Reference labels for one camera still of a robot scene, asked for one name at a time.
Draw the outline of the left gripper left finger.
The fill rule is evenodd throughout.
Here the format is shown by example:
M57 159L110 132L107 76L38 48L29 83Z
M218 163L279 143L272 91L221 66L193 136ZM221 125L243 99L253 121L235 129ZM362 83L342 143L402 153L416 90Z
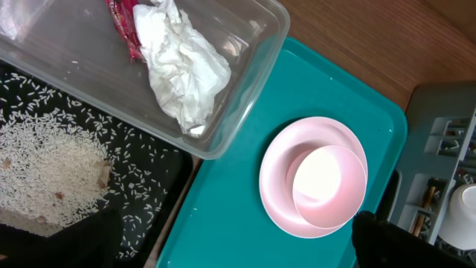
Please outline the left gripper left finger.
M1 225L1 267L113 267L122 218L106 208L49 237Z

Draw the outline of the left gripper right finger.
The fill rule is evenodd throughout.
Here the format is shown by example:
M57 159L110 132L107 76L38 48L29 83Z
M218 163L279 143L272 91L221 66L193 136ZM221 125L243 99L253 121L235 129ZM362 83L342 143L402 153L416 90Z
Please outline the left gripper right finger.
M379 220L369 211L353 218L352 243L360 268L458 268L470 267L407 231Z

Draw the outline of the pink bowl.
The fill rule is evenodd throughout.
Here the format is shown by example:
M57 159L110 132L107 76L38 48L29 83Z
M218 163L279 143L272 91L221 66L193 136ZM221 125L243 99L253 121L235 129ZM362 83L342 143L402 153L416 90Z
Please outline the pink bowl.
M308 224L332 229L361 208L367 172L353 151L328 145L301 153L289 167L286 184L295 209Z

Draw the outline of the grey bowl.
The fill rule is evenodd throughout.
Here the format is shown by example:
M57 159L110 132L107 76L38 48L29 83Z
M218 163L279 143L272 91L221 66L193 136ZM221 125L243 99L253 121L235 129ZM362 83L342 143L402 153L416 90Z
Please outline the grey bowl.
M454 191L439 236L458 249L475 249L475 184Z

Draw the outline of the wooden chopstick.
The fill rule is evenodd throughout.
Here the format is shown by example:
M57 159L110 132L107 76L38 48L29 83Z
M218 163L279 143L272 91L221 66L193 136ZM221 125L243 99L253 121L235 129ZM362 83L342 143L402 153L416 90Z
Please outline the wooden chopstick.
M435 178L430 178L427 183L427 187L425 189L425 193L422 199L421 209L423 211L427 211L431 206L431 201L434 197L436 190L439 188L439 180ZM412 234L415 237L419 237L423 224L425 222L425 218L427 216L425 214L421 214L420 212L417 214L416 221L414 223L414 227L412 230Z

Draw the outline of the pink plate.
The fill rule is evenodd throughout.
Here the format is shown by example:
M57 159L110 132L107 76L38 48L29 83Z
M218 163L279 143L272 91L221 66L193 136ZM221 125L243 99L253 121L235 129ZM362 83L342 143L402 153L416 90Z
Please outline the pink plate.
M367 172L367 157L354 132L326 117L308 117L285 127L268 146L260 166L260 197L272 222L285 233L299 238L318 238L336 232L345 224L321 229L308 224L295 209L286 177L291 163L307 150L328 145L346 147L360 159Z

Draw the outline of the white napkin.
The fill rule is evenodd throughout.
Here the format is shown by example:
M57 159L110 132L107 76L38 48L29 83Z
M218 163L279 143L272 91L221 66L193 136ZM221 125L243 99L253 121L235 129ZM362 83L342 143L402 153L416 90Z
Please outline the white napkin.
M132 11L158 105L184 134L203 135L216 95L231 79L228 61L173 0L137 4Z

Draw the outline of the red snack wrapper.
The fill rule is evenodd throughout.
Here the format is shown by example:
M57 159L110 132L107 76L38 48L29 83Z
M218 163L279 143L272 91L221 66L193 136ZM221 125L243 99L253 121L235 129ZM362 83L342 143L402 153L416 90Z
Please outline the red snack wrapper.
M131 61L144 60L140 51L141 43L135 29L133 7L138 0L105 0L116 30L126 43Z

